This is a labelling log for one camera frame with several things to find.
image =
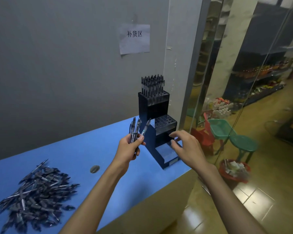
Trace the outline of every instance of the right hand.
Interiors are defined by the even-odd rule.
[[[209,165],[199,142],[193,135],[184,130],[179,130],[174,131],[169,136],[178,137],[176,141],[182,141],[181,148],[175,140],[172,140],[172,148],[186,165],[197,171],[201,171]]]

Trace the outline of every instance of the pen holder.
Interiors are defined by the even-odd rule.
[[[151,123],[144,135],[146,148],[158,162],[162,169],[172,165],[179,160],[176,152],[171,147],[170,133],[176,130],[177,121],[167,115],[169,93],[147,98],[138,93],[139,97],[139,117],[142,120],[140,133],[148,119]]]

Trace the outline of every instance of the blue table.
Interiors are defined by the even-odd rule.
[[[48,166],[68,173],[72,183],[81,184],[77,189],[78,193],[67,201],[68,204],[78,207],[112,161],[118,142],[128,132],[131,120],[130,118],[0,160],[0,200],[11,195],[19,187],[18,182],[48,158]],[[140,149],[140,156],[130,162],[127,173],[116,186],[98,230],[190,170],[182,161],[163,170],[144,146],[140,146]],[[100,166],[95,174],[90,173],[93,165]],[[73,212],[65,211],[61,224],[43,228],[42,233],[58,233]],[[0,214],[0,231],[7,216],[8,211]],[[13,227],[6,233],[16,233],[16,230]],[[38,232],[29,225],[27,233]]]

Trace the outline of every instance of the gray wall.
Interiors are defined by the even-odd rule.
[[[163,74],[168,6],[0,0],[0,159],[137,115],[141,76]],[[121,57],[116,26],[132,21],[151,25],[150,53]]]

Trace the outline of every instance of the plastic stool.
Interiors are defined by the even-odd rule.
[[[253,153],[258,149],[258,144],[256,141],[245,135],[232,135],[229,136],[231,143],[239,149],[239,156],[236,161],[240,162],[243,156],[248,152],[246,158],[246,163],[248,163],[253,155]]]

